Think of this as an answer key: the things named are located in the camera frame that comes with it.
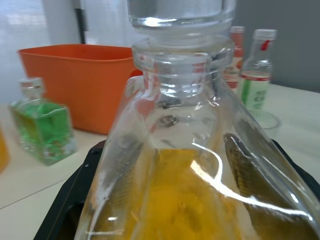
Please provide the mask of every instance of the white wall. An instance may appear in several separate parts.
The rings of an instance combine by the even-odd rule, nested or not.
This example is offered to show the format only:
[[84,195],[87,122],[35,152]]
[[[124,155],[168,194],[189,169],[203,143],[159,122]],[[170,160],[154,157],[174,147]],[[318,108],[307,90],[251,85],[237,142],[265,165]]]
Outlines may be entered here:
[[86,0],[83,7],[89,44],[131,47],[145,38],[129,22],[127,0]]
[[79,43],[77,30],[71,0],[0,0],[0,104],[22,97],[17,50]]

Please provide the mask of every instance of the bottle with red label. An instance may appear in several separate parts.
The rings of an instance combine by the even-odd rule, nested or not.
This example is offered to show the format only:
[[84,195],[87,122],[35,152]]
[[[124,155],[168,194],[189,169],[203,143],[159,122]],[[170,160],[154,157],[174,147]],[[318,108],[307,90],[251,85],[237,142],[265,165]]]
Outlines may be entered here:
[[229,87],[236,93],[239,81],[239,73],[242,67],[244,57],[243,42],[244,42],[244,26],[231,27],[231,38],[235,43],[234,56],[232,63],[225,68],[223,78]]
[[249,58],[243,63],[238,95],[248,109],[261,109],[269,87],[272,63],[271,47],[277,30],[257,29]]

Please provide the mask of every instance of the bottle label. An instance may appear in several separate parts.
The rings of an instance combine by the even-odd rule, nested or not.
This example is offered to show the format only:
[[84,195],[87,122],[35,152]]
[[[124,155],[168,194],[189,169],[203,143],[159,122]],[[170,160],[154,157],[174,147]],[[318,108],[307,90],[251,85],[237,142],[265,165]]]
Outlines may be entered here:
[[270,76],[241,75],[239,97],[248,109],[261,109],[263,107],[269,82]]
[[234,92],[238,87],[242,59],[242,57],[234,57],[232,59],[232,63],[228,67],[226,67],[223,72],[224,80]]

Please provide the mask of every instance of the orange plastic basket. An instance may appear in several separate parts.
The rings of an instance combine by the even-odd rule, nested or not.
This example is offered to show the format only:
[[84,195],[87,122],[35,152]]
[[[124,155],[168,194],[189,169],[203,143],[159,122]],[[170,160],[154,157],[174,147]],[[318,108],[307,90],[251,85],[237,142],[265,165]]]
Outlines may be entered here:
[[42,77],[45,97],[69,107],[77,129],[108,134],[135,69],[131,48],[66,44],[18,51],[28,77]]

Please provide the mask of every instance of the small bottle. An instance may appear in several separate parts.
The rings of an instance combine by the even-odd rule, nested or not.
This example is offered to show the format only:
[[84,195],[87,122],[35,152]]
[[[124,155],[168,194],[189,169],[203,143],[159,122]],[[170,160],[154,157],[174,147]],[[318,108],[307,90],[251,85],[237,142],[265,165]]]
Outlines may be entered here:
[[253,35],[250,57],[243,63],[238,95],[248,109],[261,109],[265,103],[272,63],[271,47],[277,30],[257,29]]
[[225,68],[223,78],[229,87],[236,93],[239,81],[239,73],[242,67],[244,57],[243,42],[244,42],[244,26],[231,27],[231,38],[234,41],[234,56],[232,63]]
[[9,154],[2,131],[0,129],[0,172],[7,166]]
[[42,97],[39,77],[20,81],[25,99],[13,102],[10,110],[22,147],[46,165],[54,164],[76,151],[68,108]]

